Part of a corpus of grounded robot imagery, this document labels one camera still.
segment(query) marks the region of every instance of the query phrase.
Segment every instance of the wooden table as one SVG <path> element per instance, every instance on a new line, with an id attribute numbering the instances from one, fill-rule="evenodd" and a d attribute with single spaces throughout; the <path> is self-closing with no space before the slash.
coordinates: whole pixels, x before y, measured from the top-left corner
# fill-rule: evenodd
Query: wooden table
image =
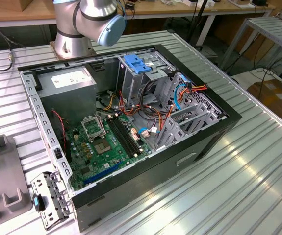
<path id="1" fill-rule="evenodd" d="M 248 13 L 264 13 L 269 16 L 274 6 L 255 7 L 255 8 L 239 8 L 227 0 L 216 3 L 214 7 L 205 8 L 202 15 L 208 16 L 201 35 L 197 41 L 197 45 L 202 45 L 204 39 L 217 15 L 228 14 L 248 14 Z M 133 13 L 126 10 L 127 19 L 131 19 Z M 193 16 L 194 7 L 189 7 L 183 3 L 167 6 L 160 0 L 155 2 L 140 1 L 135 4 L 135 19 L 148 18 L 168 18 L 168 17 L 187 17 Z M 23 12 L 16 12 L 0 8 L 0 27 L 25 26 L 25 25 L 45 25 L 55 24 L 55 12 L 52 0 L 34 0 Z"/>

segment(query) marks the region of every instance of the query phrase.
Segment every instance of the aluminum workbench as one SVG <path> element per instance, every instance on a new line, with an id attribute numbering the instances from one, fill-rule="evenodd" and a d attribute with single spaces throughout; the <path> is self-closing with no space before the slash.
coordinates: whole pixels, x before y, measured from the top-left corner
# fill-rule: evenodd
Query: aluminum workbench
<path id="1" fill-rule="evenodd" d="M 271 56 L 273 60 L 270 62 L 273 63 L 282 49 L 282 19 L 273 16 L 273 17 L 259 17 L 259 18 L 248 18 L 245 19 L 241 27 L 239 28 L 237 34 L 235 35 L 233 41 L 229 45 L 222 62 L 220 63 L 220 68 L 223 69 L 226 65 L 227 61 L 229 60 L 231 53 L 233 52 L 234 48 L 236 47 L 237 43 L 241 39 L 245 30 L 250 27 L 254 30 L 252 35 L 247 40 L 246 44 L 240 51 L 240 54 L 244 52 L 250 45 L 251 42 L 255 39 L 258 33 L 264 35 L 266 38 L 273 41 L 275 44 L 278 45 L 278 48 L 275 50 L 274 54 Z"/>
<path id="2" fill-rule="evenodd" d="M 84 234 L 282 234 L 282 121 L 178 35 L 123 36 L 97 53 L 162 43 L 243 118 L 211 152 Z M 14 50 L 17 66 L 57 60 L 50 46 Z M 8 51 L 0 51 L 0 68 Z M 29 186 L 51 171 L 16 68 L 0 73 L 0 134 L 15 138 Z M 46 234 L 32 208 L 0 225 L 1 234 Z M 72 218 L 47 234 L 77 234 Z"/>

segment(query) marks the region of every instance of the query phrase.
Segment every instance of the sticker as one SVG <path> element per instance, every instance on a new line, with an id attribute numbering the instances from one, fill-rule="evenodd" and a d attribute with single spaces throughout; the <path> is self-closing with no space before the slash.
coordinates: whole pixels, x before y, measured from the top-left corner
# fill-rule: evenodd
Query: sticker
<path id="1" fill-rule="evenodd" d="M 148 63 L 145 63 L 146 66 L 153 66 L 154 64 L 152 62 L 148 62 Z"/>
<path id="2" fill-rule="evenodd" d="M 277 93 L 277 94 L 275 94 L 275 95 L 277 95 L 277 97 L 278 97 L 279 99 L 282 99 L 282 93 Z"/>
<path id="3" fill-rule="evenodd" d="M 61 88 L 80 82 L 88 82 L 91 81 L 92 78 L 85 75 L 82 71 L 76 71 L 53 76 L 51 80 L 56 88 Z"/>
<path id="4" fill-rule="evenodd" d="M 276 89 L 277 87 L 275 87 L 274 84 L 270 84 L 270 83 L 265 83 L 265 86 L 271 90 Z"/>
<path id="5" fill-rule="evenodd" d="M 156 133 L 157 127 L 154 127 L 154 126 L 153 126 L 153 127 L 150 129 L 150 131 Z"/>

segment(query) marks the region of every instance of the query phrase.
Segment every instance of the chipset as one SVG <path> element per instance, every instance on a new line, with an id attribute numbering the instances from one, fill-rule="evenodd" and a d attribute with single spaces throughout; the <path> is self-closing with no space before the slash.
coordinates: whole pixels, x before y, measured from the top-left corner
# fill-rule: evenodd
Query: chipset
<path id="1" fill-rule="evenodd" d="M 95 147 L 98 154 L 102 154 L 111 149 L 109 142 L 105 138 L 94 141 L 93 146 Z"/>
<path id="2" fill-rule="evenodd" d="M 90 168 L 87 166 L 87 167 L 85 167 L 85 168 L 83 168 L 83 169 L 81 169 L 81 173 L 83 174 L 83 175 L 85 175 L 86 173 L 88 173 L 88 172 L 90 172 L 91 170 L 90 170 Z"/>

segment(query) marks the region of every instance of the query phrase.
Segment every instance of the blue pcie slot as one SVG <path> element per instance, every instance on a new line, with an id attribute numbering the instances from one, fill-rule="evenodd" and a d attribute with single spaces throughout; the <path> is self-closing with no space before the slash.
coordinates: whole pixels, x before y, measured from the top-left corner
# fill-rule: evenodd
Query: blue pcie slot
<path id="1" fill-rule="evenodd" d="M 107 169 L 107 170 L 104 170 L 103 172 L 98 173 L 97 175 L 94 175 L 94 176 L 92 176 L 92 177 L 90 177 L 90 178 L 84 180 L 84 181 L 83 181 L 83 184 L 84 184 L 84 185 L 89 184 L 89 183 L 91 183 L 91 182 L 94 182 L 94 181 L 96 181 L 96 180 L 98 180 L 98 179 L 100 179 L 100 178 L 102 178 L 102 177 L 104 177 L 104 176 L 106 176 L 106 175 L 108 175 L 108 174 L 110 174 L 110 173 L 116 171 L 116 170 L 119 168 L 119 165 L 120 165 L 121 163 L 122 163 L 122 162 L 119 162 L 119 163 L 117 163 L 116 165 L 112 166 L 111 168 L 109 168 L 109 169 Z"/>

